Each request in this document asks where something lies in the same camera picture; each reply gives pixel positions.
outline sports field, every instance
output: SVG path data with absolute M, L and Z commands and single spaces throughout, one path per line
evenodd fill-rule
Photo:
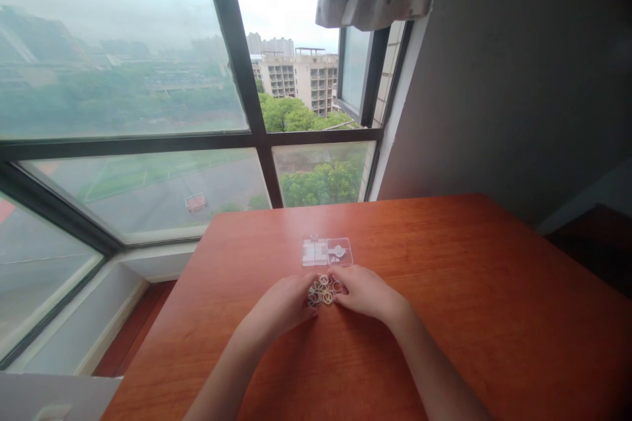
M 89 203 L 255 154 L 250 149 L 229 149 L 107 157 L 96 179 L 76 198 Z

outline orange tabletop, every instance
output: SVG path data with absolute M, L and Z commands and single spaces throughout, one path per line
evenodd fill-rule
M 495 417 L 607 419 L 629 395 L 631 303 L 486 197 L 466 195 L 217 215 L 104 419 L 180 420 L 260 296 L 307 271 L 302 237 L 314 233 L 350 239 L 355 263 L 408 298 Z M 263 357 L 240 417 L 424 415 L 386 327 L 323 305 Z

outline clear plastic case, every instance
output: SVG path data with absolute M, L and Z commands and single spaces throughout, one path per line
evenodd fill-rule
M 318 234 L 303 236 L 303 266 L 351 266 L 353 263 L 348 238 L 326 239 Z
M 351 266 L 354 256 L 348 238 L 327 239 L 329 265 Z
M 317 234 L 303 236 L 303 266 L 328 264 L 327 240 Z

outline red floor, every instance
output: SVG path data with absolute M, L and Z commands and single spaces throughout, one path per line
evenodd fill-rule
M 118 331 L 101 362 L 92 372 L 93 376 L 118 377 L 125 375 L 140 345 L 147 337 L 151 325 L 158 317 L 175 281 L 150 285 L 132 311 L 128 320 Z

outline tree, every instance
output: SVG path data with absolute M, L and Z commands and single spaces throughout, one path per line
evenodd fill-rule
M 217 209 L 217 212 L 239 212 L 242 210 L 243 209 L 238 204 L 226 203 L 221 205 L 219 209 Z
M 356 202 L 362 181 L 361 168 L 351 161 L 319 164 L 313 171 L 281 176 L 287 207 Z
M 293 97 L 274 97 L 260 93 L 259 102 L 263 112 L 263 121 L 267 132 L 305 132 L 308 130 L 323 130 L 332 126 L 351 122 L 354 128 L 358 125 L 353 118 L 344 112 L 331 112 L 327 117 L 316 115 L 313 110 L 305 107 L 301 99 Z
M 306 107 L 299 107 L 289 112 L 285 116 L 285 131 L 286 132 L 304 132 L 306 130 L 312 130 L 314 120 L 316 119 L 315 113 Z
M 261 209 L 269 209 L 270 204 L 268 203 L 268 198 L 264 193 L 257 194 L 250 198 L 250 202 L 248 203 L 248 210 L 250 211 L 258 211 Z
M 353 121 L 353 118 L 348 116 L 346 113 L 342 111 L 334 111 L 330 112 L 329 115 L 326 117 L 317 116 L 310 130 L 324 130 L 325 128 L 330 128 L 348 122 L 351 122 L 348 124 L 351 127 L 359 128 L 359 125 Z
M 263 113 L 263 121 L 267 132 L 287 132 L 286 116 L 291 112 L 305 109 L 302 100 L 292 97 L 275 99 L 270 95 L 260 93 L 259 102 L 261 103 L 261 112 Z

